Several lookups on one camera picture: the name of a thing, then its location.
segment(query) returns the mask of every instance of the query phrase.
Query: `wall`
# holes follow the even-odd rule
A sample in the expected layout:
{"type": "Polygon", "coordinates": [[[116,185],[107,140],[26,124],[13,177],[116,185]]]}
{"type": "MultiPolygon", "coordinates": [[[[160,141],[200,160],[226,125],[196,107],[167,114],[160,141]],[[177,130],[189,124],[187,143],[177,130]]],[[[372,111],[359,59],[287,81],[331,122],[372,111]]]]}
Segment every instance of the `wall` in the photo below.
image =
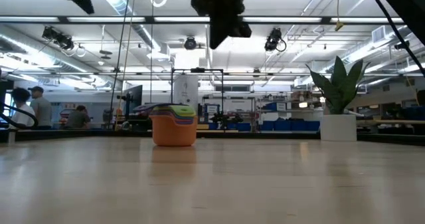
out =
{"type": "Polygon", "coordinates": [[[390,90],[387,92],[383,92],[382,85],[369,89],[368,94],[362,94],[356,97],[348,108],[387,104],[391,102],[401,104],[402,101],[405,100],[414,100],[415,93],[425,89],[425,79],[422,77],[415,79],[415,85],[413,86],[414,91],[411,87],[406,86],[404,81],[405,80],[401,80],[400,82],[390,83],[390,90]]]}

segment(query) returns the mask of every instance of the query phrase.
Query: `man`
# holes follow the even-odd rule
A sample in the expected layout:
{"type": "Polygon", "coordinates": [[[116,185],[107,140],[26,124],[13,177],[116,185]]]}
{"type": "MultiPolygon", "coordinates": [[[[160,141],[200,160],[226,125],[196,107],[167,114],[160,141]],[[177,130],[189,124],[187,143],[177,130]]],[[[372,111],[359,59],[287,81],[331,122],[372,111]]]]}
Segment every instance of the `man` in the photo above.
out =
{"type": "Polygon", "coordinates": [[[78,105],[72,113],[69,114],[68,120],[66,121],[66,129],[88,129],[88,123],[90,117],[87,115],[87,109],[83,105],[78,105]]]}
{"type": "Polygon", "coordinates": [[[37,130],[49,130],[52,128],[52,104],[43,97],[43,88],[35,86],[31,89],[31,108],[35,112],[35,116],[39,121],[39,125],[35,128],[37,130]]]}
{"type": "MultiPolygon", "coordinates": [[[[34,110],[27,105],[27,101],[29,99],[29,92],[25,90],[24,88],[15,88],[11,96],[13,100],[15,101],[15,105],[18,109],[26,111],[32,115],[35,115],[34,110]]],[[[15,111],[15,113],[12,116],[12,121],[18,123],[18,124],[24,124],[26,126],[32,126],[34,124],[34,120],[30,118],[30,116],[23,114],[21,112],[15,111]]],[[[10,125],[11,129],[17,129],[16,127],[10,125]]]]}

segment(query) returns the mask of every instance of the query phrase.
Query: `metal frame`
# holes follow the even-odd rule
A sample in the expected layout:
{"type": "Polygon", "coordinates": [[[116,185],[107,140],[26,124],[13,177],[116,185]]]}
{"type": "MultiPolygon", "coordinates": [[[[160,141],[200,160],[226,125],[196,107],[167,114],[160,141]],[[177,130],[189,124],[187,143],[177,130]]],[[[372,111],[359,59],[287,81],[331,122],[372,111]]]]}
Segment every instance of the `metal frame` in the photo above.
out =
{"type": "Polygon", "coordinates": [[[171,69],[171,103],[173,103],[173,82],[174,82],[174,73],[175,71],[183,71],[182,74],[186,74],[185,71],[189,71],[192,74],[202,75],[205,74],[205,71],[209,71],[210,75],[216,75],[214,74],[214,71],[218,71],[221,73],[221,112],[224,113],[224,70],[222,68],[209,68],[209,69],[202,69],[203,72],[193,72],[193,69],[187,69],[187,68],[172,68],[171,69]]]}
{"type": "MultiPolygon", "coordinates": [[[[242,16],[253,25],[335,25],[336,17],[320,16],[242,16]]],[[[392,17],[396,25],[405,25],[399,17],[392,17]]],[[[344,25],[387,25],[385,17],[340,17],[344,25]]],[[[209,24],[209,17],[198,16],[58,16],[58,15],[0,15],[0,24],[44,24],[44,25],[166,25],[166,24],[209,24]]]]}
{"type": "MultiPolygon", "coordinates": [[[[221,71],[222,77],[224,75],[226,76],[310,76],[309,72],[261,72],[261,73],[252,73],[252,72],[224,72],[223,69],[205,69],[205,71],[208,70],[215,70],[215,71],[221,71]]],[[[173,70],[171,72],[126,72],[126,76],[149,76],[149,75],[155,75],[155,76],[169,76],[173,75],[173,70]]],[[[27,75],[113,75],[114,72],[31,72],[31,71],[13,71],[13,72],[3,72],[3,74],[9,75],[9,74],[27,74],[27,75]]],[[[214,73],[186,73],[188,75],[201,75],[201,76],[214,76],[216,74],[214,73]]],[[[323,76],[330,76],[331,73],[319,73],[323,76]]],[[[392,78],[392,77],[422,77],[421,73],[412,72],[412,73],[406,73],[406,74],[385,74],[385,73],[368,73],[364,74],[364,77],[383,77],[383,78],[392,78]]]]}

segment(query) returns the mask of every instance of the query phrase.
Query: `ceiling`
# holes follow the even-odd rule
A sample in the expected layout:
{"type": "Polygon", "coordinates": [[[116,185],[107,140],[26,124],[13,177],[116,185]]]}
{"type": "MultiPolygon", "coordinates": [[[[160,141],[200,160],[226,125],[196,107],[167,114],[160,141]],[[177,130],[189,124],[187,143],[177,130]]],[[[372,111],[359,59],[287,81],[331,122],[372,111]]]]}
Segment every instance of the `ceiling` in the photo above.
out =
{"type": "MultiPolygon", "coordinates": [[[[392,17],[398,15],[391,7],[382,0],[392,17]]],[[[117,12],[108,0],[92,0],[95,8],[95,16],[115,16],[117,12]]],[[[140,16],[196,16],[191,7],[191,0],[167,0],[161,7],[154,7],[151,0],[129,0],[128,4],[133,7],[135,15],[140,16]]],[[[350,17],[383,17],[382,11],[374,0],[245,0],[246,10],[243,15],[252,16],[318,16],[335,17],[337,10],[340,16],[350,17]]],[[[71,1],[67,0],[0,0],[0,16],[87,16],[83,10],[71,1]]],[[[52,43],[47,43],[42,37],[45,24],[10,23],[2,24],[20,34],[48,46],[52,50],[61,50],[52,43]]],[[[98,70],[111,72],[119,63],[121,69],[127,64],[128,72],[169,72],[171,62],[169,60],[155,60],[148,58],[148,44],[129,25],[106,25],[104,28],[104,43],[102,44],[102,25],[53,25],[57,31],[72,36],[72,40],[84,47],[86,53],[80,49],[76,52],[65,52],[71,59],[92,68],[91,72],[98,70]],[[103,49],[113,54],[110,60],[102,60],[99,51],[103,49]]],[[[252,36],[249,39],[227,38],[216,50],[211,51],[211,68],[223,68],[227,72],[252,72],[254,68],[260,68],[262,72],[307,72],[305,64],[311,66],[325,66],[335,56],[343,56],[359,45],[365,44],[371,39],[371,32],[380,25],[345,25],[339,31],[335,31],[335,25],[251,25],[252,36]],[[285,52],[266,53],[264,43],[266,37],[273,28],[281,28],[283,34],[290,31],[284,40],[288,44],[285,52]]],[[[183,43],[188,36],[193,36],[198,43],[207,43],[208,28],[204,24],[164,24],[144,25],[144,28],[158,43],[167,44],[172,55],[184,52],[183,43]]],[[[410,35],[412,49],[422,48],[417,39],[410,35]]],[[[376,52],[364,58],[374,64],[380,64],[397,56],[404,55],[404,51],[381,47],[376,52]]],[[[196,50],[199,56],[200,66],[207,67],[206,49],[196,50]]],[[[393,72],[388,65],[375,72],[393,72]]],[[[239,77],[239,79],[252,78],[251,76],[239,77]]],[[[294,76],[277,76],[274,81],[295,80],[294,76]]],[[[144,80],[150,76],[127,76],[126,80],[144,80]]],[[[228,80],[237,80],[238,77],[228,77],[228,80]]]]}

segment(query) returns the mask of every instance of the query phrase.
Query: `white cylinder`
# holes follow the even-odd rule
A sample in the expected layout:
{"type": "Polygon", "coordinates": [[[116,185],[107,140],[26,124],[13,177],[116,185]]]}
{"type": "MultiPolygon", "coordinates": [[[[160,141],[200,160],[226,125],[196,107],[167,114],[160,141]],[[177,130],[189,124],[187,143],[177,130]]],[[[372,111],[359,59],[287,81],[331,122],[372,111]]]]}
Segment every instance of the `white cylinder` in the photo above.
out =
{"type": "Polygon", "coordinates": [[[173,103],[192,106],[198,112],[198,76],[178,76],[174,82],[173,103]]]}
{"type": "Polygon", "coordinates": [[[320,136],[323,141],[357,141],[356,116],[324,115],[320,122],[320,136]]]}

